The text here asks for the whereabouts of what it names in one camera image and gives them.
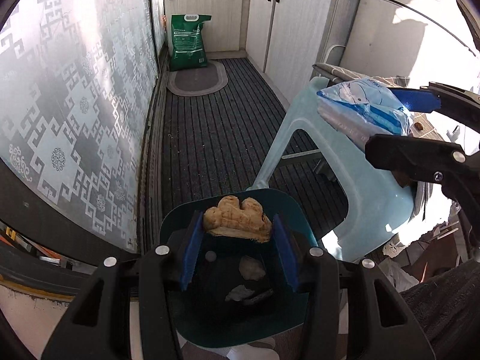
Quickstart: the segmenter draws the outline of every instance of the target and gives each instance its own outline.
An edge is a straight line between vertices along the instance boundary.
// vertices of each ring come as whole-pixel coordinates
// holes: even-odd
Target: black ribbed mat
[[[210,196],[243,191],[255,180],[285,110],[251,63],[220,60],[228,84],[198,97],[166,95],[162,154],[162,213]],[[297,131],[286,154],[317,147]],[[316,175],[315,161],[278,168],[270,187],[291,195],[317,238],[343,221],[348,202],[339,183]]]

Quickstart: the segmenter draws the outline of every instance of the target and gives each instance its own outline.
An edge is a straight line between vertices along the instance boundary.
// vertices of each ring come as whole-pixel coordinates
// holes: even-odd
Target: plastic bag
[[[398,292],[406,291],[419,283],[416,278],[406,273],[397,262],[390,258],[384,259],[378,264],[378,267]]]
[[[172,15],[171,71],[207,66],[202,27],[203,22],[210,19],[211,15]]]
[[[318,113],[363,151],[375,134],[408,135],[412,119],[400,100],[372,79],[356,79],[317,92]]]

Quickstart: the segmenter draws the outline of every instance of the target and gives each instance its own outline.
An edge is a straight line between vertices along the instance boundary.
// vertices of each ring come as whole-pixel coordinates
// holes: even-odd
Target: white cabinet
[[[167,32],[171,50],[171,15],[212,15],[203,25],[202,38],[206,52],[237,51],[243,0],[165,0]]]
[[[250,0],[247,55],[291,103],[312,65],[338,64],[359,0]]]
[[[267,44],[272,28],[272,15],[275,0],[250,0],[247,32],[247,54],[258,69],[265,71]]]
[[[291,102],[311,78],[331,0],[277,0],[265,73]]]

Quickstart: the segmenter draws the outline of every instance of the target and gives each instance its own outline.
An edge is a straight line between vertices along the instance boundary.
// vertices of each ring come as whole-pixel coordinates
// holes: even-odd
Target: patterned window film
[[[0,31],[1,159],[54,209],[128,251],[158,74],[151,32],[148,0],[20,0]]]
[[[152,0],[152,7],[155,39],[157,41],[157,51],[160,53],[166,37],[165,29],[162,22],[163,15],[165,14],[163,0]]]

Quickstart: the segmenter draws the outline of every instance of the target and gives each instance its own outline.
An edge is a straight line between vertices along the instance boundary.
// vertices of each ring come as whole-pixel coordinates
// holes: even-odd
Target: dustpan
[[[284,223],[292,230],[302,233],[311,246],[317,246],[308,221],[297,202],[284,192],[272,188],[233,193],[242,201],[252,197],[263,206],[263,211],[272,220],[281,214]],[[195,211],[205,211],[216,206],[223,196],[182,204],[172,210],[162,222],[160,243],[166,243],[172,232],[186,228]],[[248,255],[261,261],[267,272],[273,294],[263,302],[241,307],[235,302],[222,302],[227,280],[217,276],[200,280],[203,270],[210,269],[205,260],[207,251],[217,254],[218,268],[239,261]],[[230,347],[284,332],[304,322],[308,294],[297,294],[286,283],[273,239],[256,243],[246,239],[203,237],[192,283],[184,292],[169,292],[173,323],[178,332],[188,341],[201,347]]]

